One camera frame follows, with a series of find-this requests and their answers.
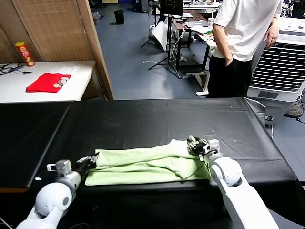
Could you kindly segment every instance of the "vent grille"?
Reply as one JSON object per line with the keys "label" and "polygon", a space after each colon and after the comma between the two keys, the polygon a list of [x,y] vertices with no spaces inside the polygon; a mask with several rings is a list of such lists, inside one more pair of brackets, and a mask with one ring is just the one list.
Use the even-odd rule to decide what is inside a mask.
{"label": "vent grille", "polygon": [[276,44],[265,49],[250,86],[297,92],[305,80],[305,46]]}

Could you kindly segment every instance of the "red towel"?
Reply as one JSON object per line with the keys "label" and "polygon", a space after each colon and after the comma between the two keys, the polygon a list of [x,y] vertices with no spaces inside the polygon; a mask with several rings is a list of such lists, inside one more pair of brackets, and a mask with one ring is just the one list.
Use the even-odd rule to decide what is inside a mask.
{"label": "red towel", "polygon": [[26,92],[57,93],[70,79],[71,75],[45,73],[26,88]]}

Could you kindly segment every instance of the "wooden wall panel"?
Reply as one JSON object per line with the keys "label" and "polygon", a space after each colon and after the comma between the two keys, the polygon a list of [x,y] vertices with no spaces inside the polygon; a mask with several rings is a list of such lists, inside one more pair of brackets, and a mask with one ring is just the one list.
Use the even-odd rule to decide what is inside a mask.
{"label": "wooden wall panel", "polygon": [[106,68],[106,63],[102,53],[101,44],[97,36],[95,25],[93,22],[90,6],[88,0],[77,0],[79,10],[81,13],[81,19],[88,37],[88,41],[91,47],[93,58],[96,62],[96,68],[103,85],[104,92],[108,99],[114,99],[111,81]]}
{"label": "wooden wall panel", "polygon": [[20,62],[14,48],[8,44],[5,34],[0,28],[0,63]]}
{"label": "wooden wall panel", "polygon": [[93,60],[75,0],[12,0],[44,61]]}
{"label": "wooden wall panel", "polygon": [[0,25],[11,44],[25,42],[34,60],[42,61],[11,0],[0,1]]}

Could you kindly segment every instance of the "air conditioner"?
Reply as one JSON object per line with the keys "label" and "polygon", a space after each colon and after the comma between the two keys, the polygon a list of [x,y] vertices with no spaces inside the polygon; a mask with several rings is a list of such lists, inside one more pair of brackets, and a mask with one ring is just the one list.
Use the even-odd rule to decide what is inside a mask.
{"label": "air conditioner", "polygon": [[274,47],[262,42],[252,63],[248,97],[266,106],[266,124],[276,124],[305,88],[305,20],[280,18]]}

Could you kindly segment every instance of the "green towel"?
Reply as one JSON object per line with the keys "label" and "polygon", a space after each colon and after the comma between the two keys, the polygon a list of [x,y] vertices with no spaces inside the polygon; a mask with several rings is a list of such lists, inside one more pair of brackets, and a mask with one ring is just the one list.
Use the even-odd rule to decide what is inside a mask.
{"label": "green towel", "polygon": [[100,153],[97,167],[89,172],[87,186],[210,179],[205,164],[189,154],[186,141],[173,139],[154,148],[96,152]]}

